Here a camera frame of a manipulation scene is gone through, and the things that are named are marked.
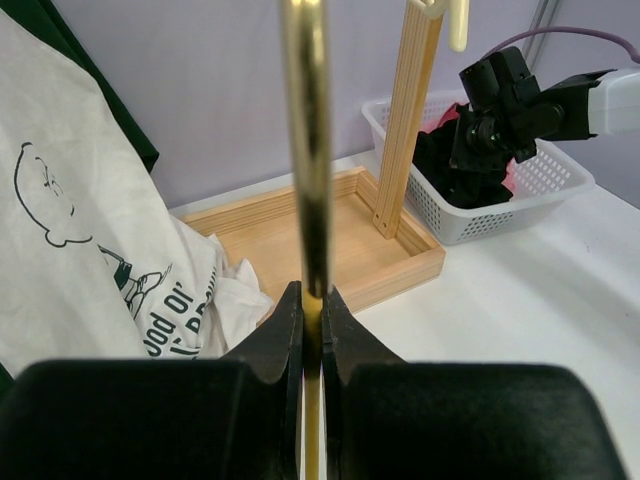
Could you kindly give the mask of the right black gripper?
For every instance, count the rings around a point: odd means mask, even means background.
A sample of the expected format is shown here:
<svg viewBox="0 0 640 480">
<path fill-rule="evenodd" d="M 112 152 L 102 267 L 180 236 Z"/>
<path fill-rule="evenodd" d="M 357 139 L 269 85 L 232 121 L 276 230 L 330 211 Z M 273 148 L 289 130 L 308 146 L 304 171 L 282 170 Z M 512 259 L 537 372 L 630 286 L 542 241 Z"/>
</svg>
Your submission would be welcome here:
<svg viewBox="0 0 640 480">
<path fill-rule="evenodd" d="M 471 173 L 505 171 L 511 161 L 523 163 L 537 154 L 534 141 L 514 142 L 490 114 L 459 112 L 449 166 Z"/>
</svg>

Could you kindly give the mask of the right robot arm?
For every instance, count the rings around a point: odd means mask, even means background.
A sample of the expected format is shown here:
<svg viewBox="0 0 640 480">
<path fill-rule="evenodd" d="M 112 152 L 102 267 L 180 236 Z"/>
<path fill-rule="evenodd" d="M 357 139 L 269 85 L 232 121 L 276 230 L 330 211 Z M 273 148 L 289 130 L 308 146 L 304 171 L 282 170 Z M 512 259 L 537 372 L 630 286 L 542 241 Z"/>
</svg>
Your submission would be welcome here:
<svg viewBox="0 0 640 480">
<path fill-rule="evenodd" d="M 537 142 L 583 141 L 639 129 L 639 70 L 571 76 L 545 90 L 521 51 L 508 47 L 460 72 L 469 103 L 458 109 L 450 166 L 486 174 L 537 154 Z"/>
</svg>

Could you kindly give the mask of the yellow hanger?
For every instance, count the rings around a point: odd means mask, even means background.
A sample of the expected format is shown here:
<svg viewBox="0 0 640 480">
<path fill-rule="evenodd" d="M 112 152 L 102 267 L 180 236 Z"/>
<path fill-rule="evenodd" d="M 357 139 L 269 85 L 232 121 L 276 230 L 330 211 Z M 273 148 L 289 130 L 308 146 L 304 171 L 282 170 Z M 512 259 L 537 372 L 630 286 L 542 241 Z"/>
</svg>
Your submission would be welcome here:
<svg viewBox="0 0 640 480">
<path fill-rule="evenodd" d="M 302 270 L 305 477 L 320 473 L 322 310 L 332 288 L 332 171 L 324 3 L 280 3 Z"/>
</svg>

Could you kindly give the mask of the black t shirt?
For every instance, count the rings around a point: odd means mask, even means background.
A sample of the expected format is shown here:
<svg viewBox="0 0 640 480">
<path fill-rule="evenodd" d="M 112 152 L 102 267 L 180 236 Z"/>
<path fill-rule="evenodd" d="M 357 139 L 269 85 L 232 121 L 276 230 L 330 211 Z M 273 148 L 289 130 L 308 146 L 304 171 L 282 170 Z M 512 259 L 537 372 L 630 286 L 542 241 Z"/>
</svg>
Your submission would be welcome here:
<svg viewBox="0 0 640 480">
<path fill-rule="evenodd" d="M 412 162 L 420 173 L 451 205 L 475 209 L 508 202 L 512 197 L 502 185 L 505 171 L 471 173 L 449 166 L 456 120 L 431 133 L 418 132 Z"/>
</svg>

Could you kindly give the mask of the cream hanger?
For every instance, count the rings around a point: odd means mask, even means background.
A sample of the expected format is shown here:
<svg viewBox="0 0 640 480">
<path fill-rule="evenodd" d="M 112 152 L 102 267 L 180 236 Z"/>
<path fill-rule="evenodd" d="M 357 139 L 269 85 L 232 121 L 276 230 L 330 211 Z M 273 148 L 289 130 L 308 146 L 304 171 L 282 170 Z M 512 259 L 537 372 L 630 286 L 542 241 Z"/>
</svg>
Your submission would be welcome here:
<svg viewBox="0 0 640 480">
<path fill-rule="evenodd" d="M 448 13 L 448 43 L 454 52 L 464 52 L 468 44 L 469 0 L 411 0 L 429 19 L 438 19 Z"/>
</svg>

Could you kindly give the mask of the pink t shirt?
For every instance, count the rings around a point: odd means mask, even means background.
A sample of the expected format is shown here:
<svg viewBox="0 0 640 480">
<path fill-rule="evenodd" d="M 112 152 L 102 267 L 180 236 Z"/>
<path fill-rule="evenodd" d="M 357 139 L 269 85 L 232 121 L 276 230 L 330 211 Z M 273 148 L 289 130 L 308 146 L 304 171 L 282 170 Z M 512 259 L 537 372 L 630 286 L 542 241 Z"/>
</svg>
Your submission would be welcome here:
<svg viewBox="0 0 640 480">
<path fill-rule="evenodd" d="M 421 130 L 425 133 L 431 133 L 437 128 L 442 127 L 446 122 L 450 120 L 456 120 L 458 118 L 457 108 L 460 103 L 452 103 L 446 111 L 439 117 L 434 117 L 431 120 L 424 121 L 421 126 Z M 506 174 L 502 181 L 502 185 L 507 188 L 511 193 L 515 192 L 515 161 L 511 159 L 506 166 Z"/>
</svg>

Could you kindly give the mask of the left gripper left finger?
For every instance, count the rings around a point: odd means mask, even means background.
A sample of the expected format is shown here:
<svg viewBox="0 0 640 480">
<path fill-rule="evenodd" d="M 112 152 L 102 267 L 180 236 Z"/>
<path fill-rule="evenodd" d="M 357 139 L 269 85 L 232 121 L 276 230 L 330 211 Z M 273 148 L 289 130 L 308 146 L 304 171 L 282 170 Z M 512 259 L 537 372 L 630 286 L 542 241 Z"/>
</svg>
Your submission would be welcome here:
<svg viewBox="0 0 640 480">
<path fill-rule="evenodd" d="M 302 289 L 216 360 L 53 360 L 1 404 L 5 479 L 296 479 Z"/>
</svg>

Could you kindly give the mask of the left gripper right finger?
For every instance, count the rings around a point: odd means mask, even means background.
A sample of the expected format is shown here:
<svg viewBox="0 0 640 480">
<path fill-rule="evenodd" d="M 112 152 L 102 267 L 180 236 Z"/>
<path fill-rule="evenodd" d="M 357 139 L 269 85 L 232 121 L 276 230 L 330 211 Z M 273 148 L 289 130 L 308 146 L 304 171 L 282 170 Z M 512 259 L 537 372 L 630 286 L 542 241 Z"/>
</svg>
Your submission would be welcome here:
<svg viewBox="0 0 640 480">
<path fill-rule="evenodd" d="M 331 479 L 624 479 L 591 392 L 550 364 L 408 362 L 338 292 L 322 315 Z"/>
</svg>

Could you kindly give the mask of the dark green t shirt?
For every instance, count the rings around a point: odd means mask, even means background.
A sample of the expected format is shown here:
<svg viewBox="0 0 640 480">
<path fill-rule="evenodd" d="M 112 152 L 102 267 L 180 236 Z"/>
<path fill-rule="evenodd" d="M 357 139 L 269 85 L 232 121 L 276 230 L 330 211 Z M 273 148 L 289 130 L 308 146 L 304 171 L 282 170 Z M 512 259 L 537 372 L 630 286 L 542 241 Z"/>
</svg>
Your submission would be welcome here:
<svg viewBox="0 0 640 480">
<path fill-rule="evenodd" d="M 217 247 L 171 215 L 96 80 L 1 16 L 1 381 L 60 358 L 196 359 Z"/>
</svg>

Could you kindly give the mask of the white t shirt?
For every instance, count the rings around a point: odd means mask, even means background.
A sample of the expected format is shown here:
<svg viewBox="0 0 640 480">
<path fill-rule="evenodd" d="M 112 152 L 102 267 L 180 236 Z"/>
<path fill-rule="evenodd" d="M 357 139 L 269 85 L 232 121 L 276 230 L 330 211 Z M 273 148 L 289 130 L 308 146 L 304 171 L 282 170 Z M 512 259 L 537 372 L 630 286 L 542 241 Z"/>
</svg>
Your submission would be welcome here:
<svg viewBox="0 0 640 480">
<path fill-rule="evenodd" d="M 195 300 L 183 328 L 187 348 L 197 359 L 219 358 L 255 331 L 274 302 L 261 291 L 248 260 L 231 264 L 216 236 L 172 221 L 185 249 L 188 277 L 182 291 Z"/>
</svg>

